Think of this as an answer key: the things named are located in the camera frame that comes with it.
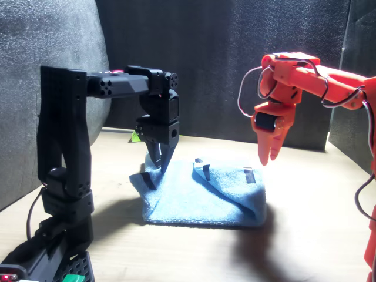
black foam panel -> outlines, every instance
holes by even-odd
[[[112,69],[137,64],[179,75],[181,134],[256,142],[237,108],[243,75],[265,54],[302,51],[337,68],[349,1],[97,0]],[[264,102],[246,80],[248,113]],[[112,103],[106,126],[134,128],[137,98]],[[323,150],[331,111],[304,94],[285,145]]]
[[[106,71],[104,41],[94,0],[0,1],[0,210],[41,185],[40,66]],[[109,109],[109,100],[88,99],[91,142]]]
[[[344,42],[342,70],[376,76],[376,1],[352,0]],[[364,109],[336,108],[329,141],[371,173],[368,118]]]

blue towel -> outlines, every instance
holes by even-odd
[[[260,170],[224,161],[173,161],[161,174],[146,155],[145,172],[129,177],[144,201],[143,218],[159,224],[260,226],[266,197]]]

wire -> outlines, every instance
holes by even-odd
[[[240,89],[239,89],[239,95],[237,97],[237,107],[239,108],[239,110],[241,111],[241,113],[244,115],[244,116],[247,116],[248,118],[250,118],[251,116],[248,115],[245,111],[243,111],[243,109],[241,108],[240,106],[240,95],[241,95],[241,89],[243,88],[243,83],[244,83],[244,80],[245,78],[252,72],[258,70],[258,69],[261,69],[262,66],[258,66],[257,68],[254,68],[254,69],[250,69],[244,76],[243,76],[243,79],[241,80],[241,84],[240,84]]]
[[[107,72],[105,72],[105,73],[122,73],[122,72],[124,72],[123,70],[121,70],[121,69],[115,69],[115,70],[110,70],[110,71],[107,71]]]
[[[327,82],[327,80],[326,80],[325,82],[326,82],[327,90],[325,91],[324,95],[321,97],[321,104],[323,104],[323,106],[324,106],[325,108],[336,108],[336,107],[342,106],[342,105],[344,105],[344,104],[350,102],[350,101],[353,100],[353,99],[358,95],[358,93],[359,93],[360,91],[362,91],[362,89],[364,88],[364,85],[361,85],[361,86],[359,86],[358,88],[356,88],[356,90],[353,91],[353,93],[350,94],[349,97],[347,97],[347,98],[345,98],[345,99],[343,99],[342,101],[339,101],[339,102],[337,102],[337,103],[331,103],[331,104],[328,104],[328,103],[325,103],[325,96],[326,96],[326,94],[327,94],[327,92],[328,92],[328,82]]]
[[[260,84],[261,84],[261,80],[262,80],[262,78],[263,78],[264,72],[265,72],[266,70],[268,70],[268,69],[271,70],[272,72],[274,72],[274,69],[273,69],[271,66],[267,66],[267,67],[261,72],[260,76],[258,77],[258,83],[257,83],[257,94],[258,94],[258,96],[259,96],[261,99],[267,99],[267,98],[269,98],[270,95],[273,94],[274,90],[275,90],[276,87],[277,87],[277,83],[278,83],[278,82],[276,81],[276,82],[274,83],[274,86],[273,86],[273,88],[271,89],[271,91],[270,91],[268,94],[266,94],[265,96],[261,94],[261,92],[260,92]]]
[[[376,219],[374,219],[373,217],[371,217],[368,213],[366,213],[363,210],[363,208],[361,207],[360,202],[359,202],[359,194],[360,194],[360,192],[363,190],[363,188],[365,186],[367,186],[368,184],[370,184],[372,182],[372,180],[374,180],[374,178],[375,178],[375,173],[373,173],[371,175],[371,177],[362,186],[360,186],[359,189],[356,191],[356,193],[355,193],[355,205],[357,206],[359,212],[361,214],[363,214],[366,218],[368,218],[370,220],[373,220],[373,221],[376,221]]]
[[[370,151],[372,157],[374,156],[373,147],[374,147],[374,132],[375,132],[375,118],[374,112],[372,111],[371,105],[368,103],[367,100],[363,100],[363,106],[365,107],[368,115],[368,146],[370,147]]]
[[[35,203],[36,201],[38,201],[39,197],[41,196],[42,192],[46,189],[46,186],[45,184],[43,183],[44,187],[41,188],[41,191],[39,191],[37,197],[35,198],[34,202],[31,204],[31,207],[30,207],[30,210],[29,210],[29,214],[28,214],[28,219],[26,221],[26,236],[28,238],[28,240],[31,239],[31,228],[30,228],[30,221],[31,221],[31,214],[33,212],[33,208],[35,206]]]
[[[281,57],[275,57],[274,59],[276,61],[307,63],[307,64],[311,65],[311,67],[313,68],[313,71],[315,72],[315,74],[317,76],[322,76],[318,72],[316,65],[311,60],[308,60],[308,59],[298,59],[298,58],[281,58]]]

wooden table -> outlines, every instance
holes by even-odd
[[[368,175],[332,144],[326,152],[282,148],[264,168],[269,219],[263,229],[145,224],[129,182],[145,158],[129,133],[102,131],[92,146],[95,241],[89,248],[96,281],[365,281],[369,221],[354,193]],[[215,156],[261,167],[257,145],[181,137],[173,159]],[[361,194],[371,212],[373,182]],[[0,212],[0,253],[26,239],[25,222],[38,191]],[[47,218],[38,201],[32,232]]]

green object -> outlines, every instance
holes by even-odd
[[[67,276],[65,276],[63,282],[84,282],[84,280],[85,276],[68,274]]]
[[[139,136],[135,131],[132,132],[132,137],[130,139],[132,140],[132,143],[141,142]]]

